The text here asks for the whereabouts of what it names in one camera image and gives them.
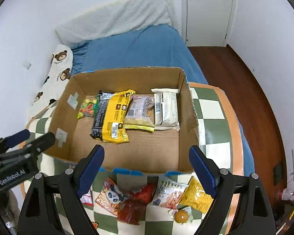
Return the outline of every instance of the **blue gripper pad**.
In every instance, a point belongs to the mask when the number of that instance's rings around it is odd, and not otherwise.
[[[99,146],[98,150],[90,159],[90,161],[88,162],[87,166],[85,167],[84,171],[78,179],[78,189],[76,191],[76,194],[79,198],[81,198],[82,195],[88,193],[90,187],[92,186],[92,183],[95,180],[98,170],[100,169],[103,163],[104,158],[104,148],[102,146]]]
[[[217,195],[215,178],[194,147],[189,149],[188,158],[205,193],[215,198]]]

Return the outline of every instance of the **metal bolt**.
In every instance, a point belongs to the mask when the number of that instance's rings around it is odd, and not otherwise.
[[[43,176],[43,175],[42,175],[41,173],[37,173],[37,174],[35,175],[35,179],[40,179],[42,176]]]
[[[72,169],[72,168],[68,168],[68,169],[65,170],[65,173],[66,173],[67,175],[70,175],[70,174],[73,173],[73,169]]]
[[[229,173],[229,171],[227,169],[221,169],[220,172],[223,175],[227,175]]]
[[[252,173],[252,174],[251,174],[251,177],[252,177],[253,179],[258,179],[258,178],[259,178],[258,174],[256,174],[256,173]]]

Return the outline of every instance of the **bear print pillow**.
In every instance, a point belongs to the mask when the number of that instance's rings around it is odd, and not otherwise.
[[[72,66],[73,53],[71,49],[62,44],[58,45],[52,54],[49,74],[30,108],[30,118],[61,97],[71,77]]]

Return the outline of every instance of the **green and white checkered cloth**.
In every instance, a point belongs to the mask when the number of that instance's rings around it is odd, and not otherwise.
[[[190,91],[198,117],[201,150],[208,158],[214,160],[219,168],[226,168],[232,172],[233,149],[231,133],[218,95],[214,89],[210,88],[196,87],[190,88]],[[29,125],[28,129],[31,132],[30,140],[48,132],[56,104],[54,103],[42,111]],[[70,165],[68,162],[46,154],[39,155],[38,168],[49,176],[62,173]],[[192,175],[197,177],[193,173],[170,176],[170,179],[176,182],[188,183]],[[156,176],[133,176],[99,171],[91,188],[93,201],[101,192],[103,182],[107,177],[111,177],[121,190],[142,187],[147,183],[158,180]],[[28,190],[30,181],[24,182],[25,191]],[[56,195],[55,200],[63,228],[67,234],[73,234],[66,218],[60,195]],[[98,223],[98,232],[100,235],[193,235],[204,218],[204,214],[192,209],[193,222],[191,224],[180,225],[169,217],[168,209],[149,204],[141,218],[140,225],[134,226],[118,222],[111,213],[96,203],[94,203],[94,207],[85,205],[85,210],[90,220]],[[220,234],[225,234],[227,224],[228,221],[226,219]]]

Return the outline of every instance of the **door frame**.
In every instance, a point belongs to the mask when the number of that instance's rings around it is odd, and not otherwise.
[[[182,9],[182,39],[186,44],[186,35],[187,35],[187,0],[181,0],[181,9]],[[234,21],[235,16],[235,8],[236,8],[237,0],[232,0],[232,7],[230,12],[229,24],[228,29],[226,32],[226,37],[223,42],[223,46],[225,47],[229,41],[229,37],[231,34],[231,29]]]

